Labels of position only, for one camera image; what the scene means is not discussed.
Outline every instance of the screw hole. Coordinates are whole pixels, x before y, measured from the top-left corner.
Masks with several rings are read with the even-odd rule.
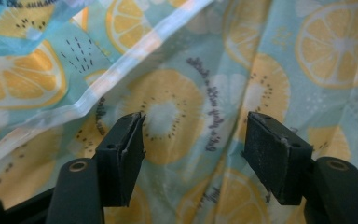
[[[350,168],[347,166],[347,164],[343,163],[342,161],[327,161],[327,164],[336,170],[339,171],[347,171]]]
[[[86,167],[87,167],[87,163],[85,161],[77,161],[71,164],[71,166],[69,167],[69,171],[79,172],[86,169]]]

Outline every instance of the kiwi slice print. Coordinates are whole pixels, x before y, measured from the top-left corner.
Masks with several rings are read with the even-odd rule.
[[[351,159],[347,138],[339,125],[309,127],[307,134],[310,144],[313,145],[313,159],[316,160],[322,156],[336,157],[344,161]]]
[[[289,80],[281,66],[267,54],[257,54],[245,89],[241,125],[235,137],[242,142],[245,140],[249,111],[267,114],[283,122],[289,98]]]
[[[156,70],[128,86],[123,114],[146,114],[143,127],[146,159],[167,164],[181,159],[200,136],[204,96],[195,83],[173,69]]]
[[[83,35],[65,38],[60,54],[66,64],[85,76],[97,69],[107,69],[111,65],[94,42]]]
[[[32,197],[49,181],[62,130],[47,130],[0,160],[0,199],[5,208]]]
[[[75,134],[73,139],[76,143],[72,144],[70,149],[78,158],[91,158],[108,131],[101,120],[101,114],[91,114]]]
[[[26,7],[32,1],[18,1],[23,7],[9,7],[0,15],[0,35],[23,39],[38,39],[48,25],[54,4]]]

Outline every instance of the black plastic bracket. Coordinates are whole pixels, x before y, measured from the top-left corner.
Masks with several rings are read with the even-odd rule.
[[[263,185],[280,204],[307,199],[307,223],[358,223],[358,170],[332,157],[311,159],[312,146],[276,119],[250,112],[245,149]]]

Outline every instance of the clamp jaw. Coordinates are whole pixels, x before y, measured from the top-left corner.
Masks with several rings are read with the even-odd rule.
[[[276,119],[248,115],[245,149],[261,183],[282,205],[307,199],[307,223],[358,223],[358,170],[349,162],[311,158],[312,146]]]
[[[119,119],[92,159],[75,159],[61,168],[54,189],[6,211],[0,201],[0,223],[102,224],[104,206],[129,206],[145,157],[144,120],[140,113]]]

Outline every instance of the fabric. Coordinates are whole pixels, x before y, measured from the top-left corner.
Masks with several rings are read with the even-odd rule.
[[[91,157],[137,111],[146,158],[130,208],[106,209],[107,223],[304,223],[304,202],[266,203],[241,156],[249,111],[312,144],[313,159],[358,167],[358,1],[75,5],[72,19],[0,49],[5,207],[54,186],[64,163]],[[21,54],[19,40],[40,44]]]

